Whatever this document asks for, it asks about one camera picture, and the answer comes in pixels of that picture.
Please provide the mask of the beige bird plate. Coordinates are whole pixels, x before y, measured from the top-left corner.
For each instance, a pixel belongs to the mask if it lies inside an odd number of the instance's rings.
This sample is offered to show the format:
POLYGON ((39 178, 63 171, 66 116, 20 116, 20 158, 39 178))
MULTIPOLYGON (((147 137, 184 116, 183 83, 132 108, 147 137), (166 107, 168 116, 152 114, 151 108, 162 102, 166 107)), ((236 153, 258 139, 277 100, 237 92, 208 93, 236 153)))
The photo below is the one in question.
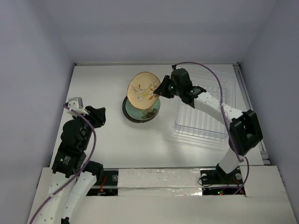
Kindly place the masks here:
POLYGON ((159 96, 154 91, 161 84, 159 78, 151 72, 140 72, 130 81, 127 98, 131 105, 140 110, 152 107, 159 96))

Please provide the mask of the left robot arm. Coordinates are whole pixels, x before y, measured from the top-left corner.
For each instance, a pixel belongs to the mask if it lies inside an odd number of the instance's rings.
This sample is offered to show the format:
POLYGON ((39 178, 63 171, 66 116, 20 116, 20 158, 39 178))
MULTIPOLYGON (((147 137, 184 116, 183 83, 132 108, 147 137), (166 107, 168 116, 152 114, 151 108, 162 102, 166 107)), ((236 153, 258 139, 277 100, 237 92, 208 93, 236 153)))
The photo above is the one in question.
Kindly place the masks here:
POLYGON ((63 126, 47 198, 31 217, 31 224, 71 224, 91 187, 104 180, 103 165, 91 160, 95 147, 89 155, 85 151, 90 138, 97 140, 95 130, 105 124, 106 109, 71 103, 64 108, 72 119, 63 126))

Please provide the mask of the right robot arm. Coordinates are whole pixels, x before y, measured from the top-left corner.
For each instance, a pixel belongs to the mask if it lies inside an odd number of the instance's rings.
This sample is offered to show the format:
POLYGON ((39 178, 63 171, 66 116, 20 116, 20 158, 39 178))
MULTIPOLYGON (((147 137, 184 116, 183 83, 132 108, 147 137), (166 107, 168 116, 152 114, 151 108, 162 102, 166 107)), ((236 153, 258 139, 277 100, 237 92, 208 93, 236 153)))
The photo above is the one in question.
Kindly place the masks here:
POLYGON ((245 155, 263 140, 258 117, 253 110, 244 112, 233 108, 223 103, 223 99, 213 97, 206 89, 194 86, 189 73, 183 68, 166 75, 154 93, 165 98, 178 96, 184 104, 208 114, 225 126, 229 150, 216 165, 215 173, 205 178, 207 181, 226 183, 245 160, 245 155))

